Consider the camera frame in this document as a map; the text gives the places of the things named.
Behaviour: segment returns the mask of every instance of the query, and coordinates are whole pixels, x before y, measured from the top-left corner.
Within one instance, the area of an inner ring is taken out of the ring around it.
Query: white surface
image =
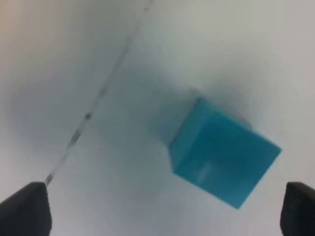
[[[0,3],[2,200],[57,162],[146,1]],[[52,235],[281,235],[286,182],[315,187],[314,8],[310,0],[156,1],[49,188]],[[164,142],[192,89],[283,148],[240,210],[170,173]]]

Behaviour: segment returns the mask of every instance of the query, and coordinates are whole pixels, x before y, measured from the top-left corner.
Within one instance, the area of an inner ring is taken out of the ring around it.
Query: cube
[[[173,173],[239,208],[281,149],[198,99],[169,146]]]

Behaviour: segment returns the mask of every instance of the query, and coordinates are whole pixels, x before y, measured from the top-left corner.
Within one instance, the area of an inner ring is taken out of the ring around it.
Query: gray line
[[[49,173],[49,175],[46,177],[45,179],[45,184],[48,186],[51,181],[53,180],[53,178],[55,177],[56,173],[58,172],[58,170],[63,166],[63,164],[65,163],[65,161],[69,158],[69,154],[71,152],[71,150],[75,147],[75,145],[77,144],[78,140],[80,139],[80,137],[82,136],[83,132],[85,131],[85,128],[87,126],[87,124],[89,123],[89,121],[92,119],[94,111],[98,108],[100,101],[104,98],[104,96],[107,94],[108,89],[110,88],[111,84],[113,83],[115,76],[117,74],[117,72],[119,71],[120,67],[122,66],[128,52],[130,51],[130,46],[132,45],[132,43],[134,42],[137,34],[139,33],[145,16],[147,15],[147,13],[149,12],[150,8],[153,5],[154,0],[149,0],[149,4],[147,7],[144,8],[144,13],[141,17],[141,19],[139,20],[138,24],[136,25],[134,31],[131,33],[131,36],[127,38],[126,40],[126,44],[122,50],[122,52],[120,53],[117,61],[115,62],[114,66],[112,67],[109,75],[107,76],[103,86],[101,87],[101,89],[99,90],[99,92],[97,93],[94,102],[92,103],[92,106],[90,107],[89,111],[85,114],[83,120],[81,121],[80,125],[78,126],[78,128],[76,129],[76,131],[74,132],[74,134],[72,135],[70,141],[68,142],[64,154],[61,156],[58,164],[53,168],[53,170]]]

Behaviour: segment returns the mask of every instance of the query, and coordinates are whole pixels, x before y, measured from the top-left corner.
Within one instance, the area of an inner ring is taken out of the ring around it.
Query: cube face
[[[239,208],[281,149],[199,99],[169,151],[175,174]]]

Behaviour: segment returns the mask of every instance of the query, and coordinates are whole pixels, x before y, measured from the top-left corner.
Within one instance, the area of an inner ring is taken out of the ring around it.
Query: translucent blue block
[[[199,99],[169,151],[175,174],[239,208],[281,149]]]

